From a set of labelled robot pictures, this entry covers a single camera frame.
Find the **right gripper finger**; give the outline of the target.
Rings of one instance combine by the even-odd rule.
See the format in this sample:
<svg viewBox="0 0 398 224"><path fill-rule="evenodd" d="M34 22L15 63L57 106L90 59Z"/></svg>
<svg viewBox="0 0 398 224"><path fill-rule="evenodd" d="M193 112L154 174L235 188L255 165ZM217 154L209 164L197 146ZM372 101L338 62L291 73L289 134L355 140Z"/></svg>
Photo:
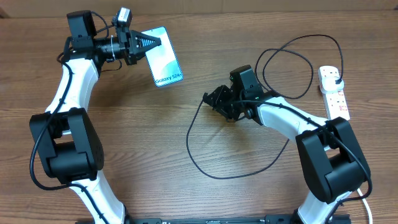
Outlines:
<svg viewBox="0 0 398 224"><path fill-rule="evenodd" d="M231 116L229 109L226 109L225 107L213 107L213 111L222 115L227 122L233 121L233 117Z"/></svg>
<svg viewBox="0 0 398 224"><path fill-rule="evenodd" d="M204 93L203 102L215 109L222 103L228 102L232 97L231 90L226 85L221 85L211 93Z"/></svg>

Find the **Samsung Galaxy smartphone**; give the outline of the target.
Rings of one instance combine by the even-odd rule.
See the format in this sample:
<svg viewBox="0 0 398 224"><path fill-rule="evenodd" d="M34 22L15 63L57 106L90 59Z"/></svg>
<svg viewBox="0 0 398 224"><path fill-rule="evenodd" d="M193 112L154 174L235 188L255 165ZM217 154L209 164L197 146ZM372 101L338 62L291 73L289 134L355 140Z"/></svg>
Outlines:
<svg viewBox="0 0 398 224"><path fill-rule="evenodd" d="M158 37L161 45L146 52L146 58L156 87L183 80L183 72L165 27L145 30L143 34Z"/></svg>

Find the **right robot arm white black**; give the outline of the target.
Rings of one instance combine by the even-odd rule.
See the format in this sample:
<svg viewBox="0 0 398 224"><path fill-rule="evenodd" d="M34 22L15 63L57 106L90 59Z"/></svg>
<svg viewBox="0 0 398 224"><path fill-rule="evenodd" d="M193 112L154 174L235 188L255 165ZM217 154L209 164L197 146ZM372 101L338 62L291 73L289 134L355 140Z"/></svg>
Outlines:
<svg viewBox="0 0 398 224"><path fill-rule="evenodd" d="M267 223L351 223L349 215L335 215L371 171L348 120L308 114L276 93L264 91L250 65L230 73L231 86L205 93L202 101L226 119L240 114L275 129L297 144L309 193L291 215L268 215Z"/></svg>

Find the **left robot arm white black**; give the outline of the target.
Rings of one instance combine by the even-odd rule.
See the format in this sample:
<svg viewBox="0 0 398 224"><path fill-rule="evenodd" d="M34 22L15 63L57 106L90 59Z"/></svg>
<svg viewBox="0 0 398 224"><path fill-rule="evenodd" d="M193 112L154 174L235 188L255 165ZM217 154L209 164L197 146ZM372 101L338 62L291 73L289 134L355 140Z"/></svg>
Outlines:
<svg viewBox="0 0 398 224"><path fill-rule="evenodd" d="M120 8L111 24L114 36L97 37L91 10L67 14L71 35L57 62L63 75L53 101L29 121L34 146L29 172L38 188L72 189L93 216L93 223L133 223L126 206L104 176L104 151L87 110L93 87L106 62L134 65L161 45L158 37L129 28L132 12Z"/></svg>

